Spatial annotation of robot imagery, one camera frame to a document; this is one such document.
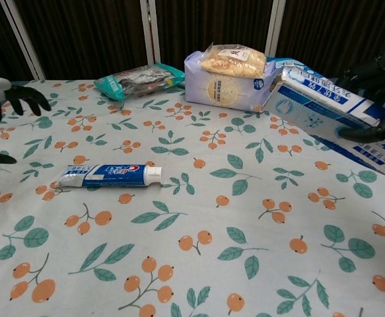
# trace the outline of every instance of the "white toothpaste cap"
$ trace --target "white toothpaste cap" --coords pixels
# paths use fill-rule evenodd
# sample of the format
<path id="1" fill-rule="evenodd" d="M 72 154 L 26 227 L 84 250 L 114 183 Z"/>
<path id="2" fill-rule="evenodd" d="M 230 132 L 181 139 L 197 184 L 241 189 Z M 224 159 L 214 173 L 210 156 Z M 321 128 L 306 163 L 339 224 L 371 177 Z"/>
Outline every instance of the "white toothpaste cap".
<path id="1" fill-rule="evenodd" d="M 147 166 L 145 171 L 145 185 L 162 183 L 162 167 Z"/>

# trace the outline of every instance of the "tablecloth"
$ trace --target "tablecloth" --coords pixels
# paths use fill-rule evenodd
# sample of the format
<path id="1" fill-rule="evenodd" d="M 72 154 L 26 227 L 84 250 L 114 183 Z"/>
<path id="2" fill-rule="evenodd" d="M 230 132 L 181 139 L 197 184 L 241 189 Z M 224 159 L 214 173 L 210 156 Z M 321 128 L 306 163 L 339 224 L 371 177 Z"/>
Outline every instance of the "tablecloth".
<path id="1" fill-rule="evenodd" d="M 385 316 L 385 177 L 292 122 L 28 84 L 3 107 L 0 316 Z M 60 188 L 68 164 L 163 167 L 146 188 Z"/>

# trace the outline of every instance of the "floral tablecloth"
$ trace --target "floral tablecloth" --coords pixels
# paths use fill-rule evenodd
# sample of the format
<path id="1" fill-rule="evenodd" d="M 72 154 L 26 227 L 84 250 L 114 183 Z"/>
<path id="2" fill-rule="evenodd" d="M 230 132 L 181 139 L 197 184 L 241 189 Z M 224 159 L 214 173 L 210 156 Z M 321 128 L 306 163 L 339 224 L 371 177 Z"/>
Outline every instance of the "floral tablecloth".
<path id="1" fill-rule="evenodd" d="M 91 81 L 29 86 L 53 107 L 3 108 L 0 316 L 385 316 L 384 176 L 180 88 L 123 105 Z M 104 163 L 164 184 L 55 184 Z"/>

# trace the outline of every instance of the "box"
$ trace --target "box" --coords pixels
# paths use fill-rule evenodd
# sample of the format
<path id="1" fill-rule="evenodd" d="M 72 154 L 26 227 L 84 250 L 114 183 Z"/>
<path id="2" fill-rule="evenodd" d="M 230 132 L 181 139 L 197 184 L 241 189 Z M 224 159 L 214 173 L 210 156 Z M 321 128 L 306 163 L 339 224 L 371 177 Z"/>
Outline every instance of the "box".
<path id="1" fill-rule="evenodd" d="M 360 144 L 338 135 L 344 127 L 376 126 L 381 109 L 373 102 L 296 67 L 284 67 L 275 84 L 264 110 L 293 122 L 349 159 L 385 174 L 385 140 Z"/>
<path id="2" fill-rule="evenodd" d="M 262 112 L 269 88 L 280 73 L 274 62 L 266 63 L 263 78 L 231 77 L 204 71 L 199 66 L 203 52 L 185 59 L 185 100 L 211 106 Z"/>

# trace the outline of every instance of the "blue and white box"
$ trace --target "blue and white box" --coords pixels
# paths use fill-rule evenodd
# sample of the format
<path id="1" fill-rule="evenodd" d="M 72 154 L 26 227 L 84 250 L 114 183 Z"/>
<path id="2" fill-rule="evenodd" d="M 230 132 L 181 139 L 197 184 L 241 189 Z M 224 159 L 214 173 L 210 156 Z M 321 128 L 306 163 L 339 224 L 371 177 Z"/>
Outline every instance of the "blue and white box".
<path id="1" fill-rule="evenodd" d="M 385 140 L 360 144 L 337 133 L 346 127 L 378 125 L 382 115 L 372 101 L 297 67 L 284 67 L 275 82 L 264 110 L 293 122 L 349 159 L 385 174 Z"/>

